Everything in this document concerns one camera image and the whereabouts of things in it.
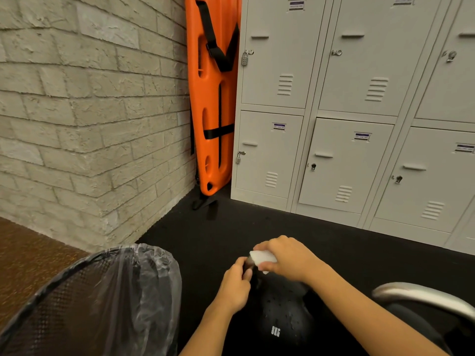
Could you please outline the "person's left hand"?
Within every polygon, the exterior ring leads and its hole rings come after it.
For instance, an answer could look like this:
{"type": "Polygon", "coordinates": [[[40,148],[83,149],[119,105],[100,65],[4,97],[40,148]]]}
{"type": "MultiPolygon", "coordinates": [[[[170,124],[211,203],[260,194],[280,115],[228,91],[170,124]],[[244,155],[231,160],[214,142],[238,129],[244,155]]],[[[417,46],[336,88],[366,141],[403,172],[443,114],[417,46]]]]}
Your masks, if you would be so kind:
{"type": "Polygon", "coordinates": [[[218,308],[233,316],[246,305],[251,283],[242,280],[247,257],[239,257],[225,272],[215,302],[218,308]]]}

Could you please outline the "person's right hand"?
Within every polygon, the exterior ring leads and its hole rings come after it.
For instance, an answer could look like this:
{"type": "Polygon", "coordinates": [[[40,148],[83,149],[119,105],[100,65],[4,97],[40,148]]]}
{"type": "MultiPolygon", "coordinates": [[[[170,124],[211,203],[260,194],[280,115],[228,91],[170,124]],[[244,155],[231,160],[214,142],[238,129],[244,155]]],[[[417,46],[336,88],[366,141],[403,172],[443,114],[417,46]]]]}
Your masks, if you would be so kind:
{"type": "MultiPolygon", "coordinates": [[[[291,281],[311,285],[315,277],[329,269],[329,266],[313,254],[303,243],[293,237],[281,235],[264,241],[253,251],[270,251],[282,265],[284,276],[291,281]]],[[[263,271],[263,263],[258,266],[263,271]]]]}

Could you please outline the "white sponge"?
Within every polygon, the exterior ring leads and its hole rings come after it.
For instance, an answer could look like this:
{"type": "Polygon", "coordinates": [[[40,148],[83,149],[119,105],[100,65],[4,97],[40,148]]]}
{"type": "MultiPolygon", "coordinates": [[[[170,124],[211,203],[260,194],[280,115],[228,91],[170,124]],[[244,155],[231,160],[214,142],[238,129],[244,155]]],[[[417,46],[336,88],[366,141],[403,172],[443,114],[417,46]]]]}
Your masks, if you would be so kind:
{"type": "Polygon", "coordinates": [[[259,271],[258,266],[266,262],[277,263],[277,259],[270,251],[250,251],[244,269],[259,271]]]}

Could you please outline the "black kettlebell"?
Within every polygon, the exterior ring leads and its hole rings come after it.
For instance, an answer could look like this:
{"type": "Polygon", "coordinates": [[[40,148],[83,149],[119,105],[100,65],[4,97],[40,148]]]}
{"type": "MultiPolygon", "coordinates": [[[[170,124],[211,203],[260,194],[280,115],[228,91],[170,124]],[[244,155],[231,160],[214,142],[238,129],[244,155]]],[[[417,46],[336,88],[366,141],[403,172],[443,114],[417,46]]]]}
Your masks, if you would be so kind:
{"type": "Polygon", "coordinates": [[[308,290],[274,273],[259,271],[251,257],[251,289],[239,312],[246,356],[310,356],[314,350],[315,319],[305,305],[308,290]]]}

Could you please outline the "person's right forearm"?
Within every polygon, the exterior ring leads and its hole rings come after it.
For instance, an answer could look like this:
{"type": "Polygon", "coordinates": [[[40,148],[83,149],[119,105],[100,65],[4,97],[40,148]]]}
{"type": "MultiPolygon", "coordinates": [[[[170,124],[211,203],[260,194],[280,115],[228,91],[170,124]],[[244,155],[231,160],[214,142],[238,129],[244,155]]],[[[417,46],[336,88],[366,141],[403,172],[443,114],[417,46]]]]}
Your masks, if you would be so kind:
{"type": "Polygon", "coordinates": [[[449,356],[328,265],[307,271],[306,283],[370,356],[449,356]]]}

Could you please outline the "person's left forearm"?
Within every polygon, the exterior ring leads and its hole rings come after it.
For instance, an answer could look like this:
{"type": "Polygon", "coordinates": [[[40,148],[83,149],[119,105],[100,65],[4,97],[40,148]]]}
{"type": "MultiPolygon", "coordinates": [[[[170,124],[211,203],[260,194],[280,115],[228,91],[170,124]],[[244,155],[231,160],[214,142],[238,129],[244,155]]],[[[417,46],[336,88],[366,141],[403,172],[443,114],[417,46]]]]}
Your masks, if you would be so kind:
{"type": "Polygon", "coordinates": [[[212,302],[179,356],[221,356],[232,317],[240,309],[212,302]]]}

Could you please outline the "clear plastic bin liner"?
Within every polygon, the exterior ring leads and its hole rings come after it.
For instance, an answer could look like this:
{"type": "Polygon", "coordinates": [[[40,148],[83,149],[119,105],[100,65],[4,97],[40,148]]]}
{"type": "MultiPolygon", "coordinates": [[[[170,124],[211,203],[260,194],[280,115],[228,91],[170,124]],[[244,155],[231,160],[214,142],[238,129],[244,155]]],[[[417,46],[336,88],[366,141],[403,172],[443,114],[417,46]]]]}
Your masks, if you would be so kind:
{"type": "Polygon", "coordinates": [[[65,356],[177,356],[182,281],[170,252],[122,245],[71,270],[85,278],[67,312],[65,356]]]}

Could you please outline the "grey metal locker cabinet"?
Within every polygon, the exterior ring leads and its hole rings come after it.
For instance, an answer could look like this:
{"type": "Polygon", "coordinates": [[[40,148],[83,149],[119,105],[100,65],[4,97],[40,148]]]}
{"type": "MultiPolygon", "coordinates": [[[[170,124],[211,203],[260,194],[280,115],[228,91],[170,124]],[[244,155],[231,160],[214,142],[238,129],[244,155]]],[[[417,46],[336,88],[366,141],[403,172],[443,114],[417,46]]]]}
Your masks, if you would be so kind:
{"type": "Polygon", "coordinates": [[[475,0],[393,2],[242,0],[231,198],[475,255],[475,0]]]}

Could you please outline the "black chair seat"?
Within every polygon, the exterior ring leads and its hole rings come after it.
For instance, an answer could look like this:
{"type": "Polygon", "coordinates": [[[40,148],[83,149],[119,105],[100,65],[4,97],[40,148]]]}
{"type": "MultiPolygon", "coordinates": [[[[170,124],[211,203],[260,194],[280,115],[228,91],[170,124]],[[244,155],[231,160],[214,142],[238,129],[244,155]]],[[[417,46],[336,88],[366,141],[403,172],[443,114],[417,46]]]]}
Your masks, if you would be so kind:
{"type": "Polygon", "coordinates": [[[457,324],[446,334],[441,334],[424,317],[409,308],[391,303],[384,308],[418,331],[449,356],[475,356],[475,323],[456,315],[457,324]]]}

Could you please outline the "orange plastic spine board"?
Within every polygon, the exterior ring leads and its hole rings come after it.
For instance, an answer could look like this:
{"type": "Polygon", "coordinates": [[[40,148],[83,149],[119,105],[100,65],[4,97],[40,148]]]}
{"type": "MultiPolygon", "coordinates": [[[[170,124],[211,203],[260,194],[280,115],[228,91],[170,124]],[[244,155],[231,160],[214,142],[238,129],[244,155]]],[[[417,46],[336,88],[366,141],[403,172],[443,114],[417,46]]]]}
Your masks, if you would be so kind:
{"type": "Polygon", "coordinates": [[[188,84],[199,186],[232,177],[242,0],[185,0],[188,84]]]}

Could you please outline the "black mesh waste bin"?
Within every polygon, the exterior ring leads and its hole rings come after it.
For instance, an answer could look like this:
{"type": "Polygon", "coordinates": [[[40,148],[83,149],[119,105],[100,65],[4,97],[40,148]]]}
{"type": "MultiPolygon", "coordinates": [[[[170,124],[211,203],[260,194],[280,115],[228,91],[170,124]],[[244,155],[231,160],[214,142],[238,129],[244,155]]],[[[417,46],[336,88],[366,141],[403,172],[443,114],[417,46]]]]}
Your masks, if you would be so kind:
{"type": "Polygon", "coordinates": [[[72,276],[70,265],[36,292],[0,333],[0,356],[65,356],[71,345],[67,312],[84,276],[72,276]]]}

